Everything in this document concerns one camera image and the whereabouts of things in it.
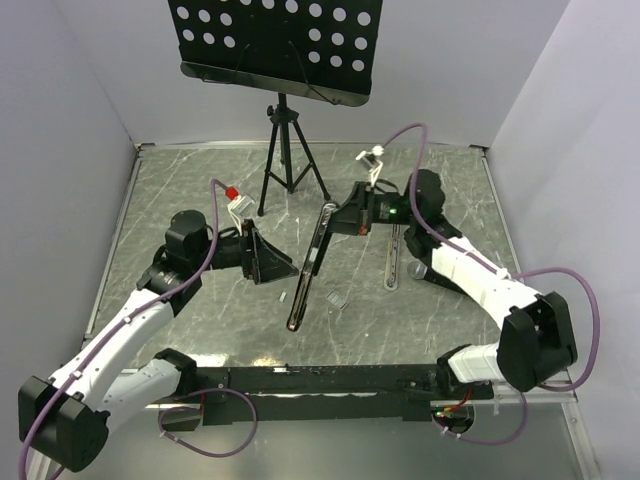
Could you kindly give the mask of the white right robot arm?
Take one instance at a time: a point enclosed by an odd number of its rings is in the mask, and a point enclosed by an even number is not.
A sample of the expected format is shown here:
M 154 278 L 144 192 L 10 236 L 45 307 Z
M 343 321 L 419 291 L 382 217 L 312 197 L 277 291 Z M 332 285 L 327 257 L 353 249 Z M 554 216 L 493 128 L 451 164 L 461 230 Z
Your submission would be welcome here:
M 566 300 L 500 272 L 446 219 L 444 202 L 439 175 L 421 169 L 403 193 L 355 183 L 328 221 L 329 233 L 352 236 L 367 235 L 374 224 L 406 226 L 406 246 L 425 265 L 426 281 L 466 295 L 497 325 L 497 342 L 462 345 L 439 358 L 438 390 L 458 398 L 472 383 L 505 381 L 527 392 L 574 364 L 578 352 Z

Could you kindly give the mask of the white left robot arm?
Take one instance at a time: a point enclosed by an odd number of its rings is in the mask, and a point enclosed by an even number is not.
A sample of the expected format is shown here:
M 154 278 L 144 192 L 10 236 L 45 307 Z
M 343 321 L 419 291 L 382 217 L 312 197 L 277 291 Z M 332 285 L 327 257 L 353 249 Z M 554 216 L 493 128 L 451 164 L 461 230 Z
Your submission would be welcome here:
M 18 391 L 19 438 L 60 467 L 79 472 L 110 433 L 149 403 L 192 398 L 197 363 L 173 349 L 127 378 L 120 373 L 161 328 L 178 316 L 211 270 L 239 268 L 256 285 L 297 275 L 292 259 L 254 222 L 217 233 L 197 210 L 175 214 L 123 307 L 74 358 L 48 378 L 29 377 Z

